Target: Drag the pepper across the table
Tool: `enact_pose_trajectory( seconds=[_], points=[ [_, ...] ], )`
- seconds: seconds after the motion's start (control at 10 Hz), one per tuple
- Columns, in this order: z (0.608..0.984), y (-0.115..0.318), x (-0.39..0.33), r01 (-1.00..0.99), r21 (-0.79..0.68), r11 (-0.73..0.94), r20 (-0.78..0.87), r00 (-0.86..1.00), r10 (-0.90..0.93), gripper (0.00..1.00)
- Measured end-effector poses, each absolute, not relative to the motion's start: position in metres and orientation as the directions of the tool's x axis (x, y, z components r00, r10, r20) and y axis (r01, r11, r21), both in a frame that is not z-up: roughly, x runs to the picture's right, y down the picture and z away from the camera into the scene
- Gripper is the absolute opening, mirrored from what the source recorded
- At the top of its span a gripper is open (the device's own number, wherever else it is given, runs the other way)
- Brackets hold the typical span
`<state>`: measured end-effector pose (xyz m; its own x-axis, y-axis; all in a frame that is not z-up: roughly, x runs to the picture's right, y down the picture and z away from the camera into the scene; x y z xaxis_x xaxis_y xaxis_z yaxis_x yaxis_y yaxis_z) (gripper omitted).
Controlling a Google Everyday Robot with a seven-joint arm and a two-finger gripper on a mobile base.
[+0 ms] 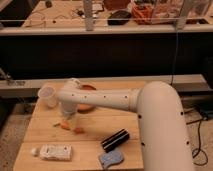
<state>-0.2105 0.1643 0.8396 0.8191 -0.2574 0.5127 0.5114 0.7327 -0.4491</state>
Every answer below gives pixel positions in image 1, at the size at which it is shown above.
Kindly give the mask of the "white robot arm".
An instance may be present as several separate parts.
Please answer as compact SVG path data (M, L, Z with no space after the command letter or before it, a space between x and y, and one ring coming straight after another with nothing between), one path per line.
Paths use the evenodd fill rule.
M195 171L183 106L177 91L162 81L142 88L82 90L68 80L58 91L61 111L72 115L79 104L135 112L139 120L144 171Z

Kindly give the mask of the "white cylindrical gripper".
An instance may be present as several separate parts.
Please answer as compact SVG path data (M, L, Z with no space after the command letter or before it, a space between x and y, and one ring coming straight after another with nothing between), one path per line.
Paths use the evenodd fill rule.
M74 116L71 116L77 112L77 104L70 102L61 102L60 110L62 114L66 117L66 120L73 120ZM83 134L85 133L84 129L81 127L77 127L74 129L75 134Z

